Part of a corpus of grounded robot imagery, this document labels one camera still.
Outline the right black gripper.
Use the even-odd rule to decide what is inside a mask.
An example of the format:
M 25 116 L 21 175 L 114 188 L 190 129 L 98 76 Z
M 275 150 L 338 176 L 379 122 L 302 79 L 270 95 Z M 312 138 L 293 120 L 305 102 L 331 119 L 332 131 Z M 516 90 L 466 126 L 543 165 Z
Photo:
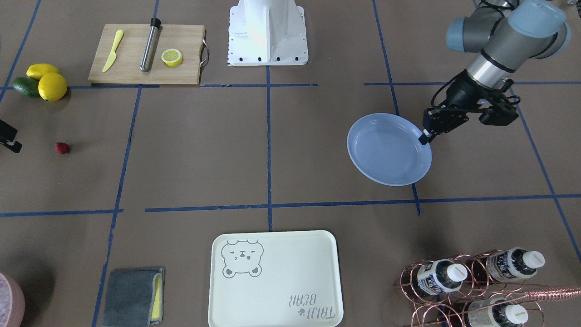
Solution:
M 20 153 L 22 144 L 16 141 L 17 129 L 0 120 L 0 144 L 13 153 Z

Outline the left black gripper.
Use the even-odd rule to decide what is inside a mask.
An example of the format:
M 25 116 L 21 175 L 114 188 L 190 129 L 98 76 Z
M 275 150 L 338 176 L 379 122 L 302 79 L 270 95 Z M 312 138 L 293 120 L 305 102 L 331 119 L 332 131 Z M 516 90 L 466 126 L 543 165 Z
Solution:
M 499 89 L 473 80 L 466 70 L 442 85 L 424 110 L 421 145 L 427 145 L 443 133 L 449 133 L 469 120 L 468 114 L 479 114 L 479 122 L 489 126 L 508 126 L 519 118 L 520 97 L 506 96 L 514 81 L 504 78 Z

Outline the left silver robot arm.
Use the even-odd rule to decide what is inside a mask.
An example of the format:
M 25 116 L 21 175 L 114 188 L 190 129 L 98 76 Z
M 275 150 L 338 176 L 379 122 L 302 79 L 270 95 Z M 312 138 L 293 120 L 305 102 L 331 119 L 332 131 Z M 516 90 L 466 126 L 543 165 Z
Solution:
M 459 74 L 441 87 L 445 99 L 435 98 L 423 114 L 419 142 L 430 143 L 479 114 L 479 122 L 506 126 L 519 116 L 518 96 L 506 96 L 515 73 L 528 59 L 560 53 L 571 41 L 566 13 L 546 0 L 482 0 L 469 17 L 454 20 L 446 42 L 452 50 L 475 53 Z

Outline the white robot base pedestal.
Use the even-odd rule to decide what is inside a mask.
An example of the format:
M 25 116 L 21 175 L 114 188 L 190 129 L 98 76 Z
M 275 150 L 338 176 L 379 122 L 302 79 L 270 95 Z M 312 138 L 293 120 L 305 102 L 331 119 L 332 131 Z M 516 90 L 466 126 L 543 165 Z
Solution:
M 228 66 L 309 62 L 305 11 L 294 0 L 240 0 L 229 18 Z

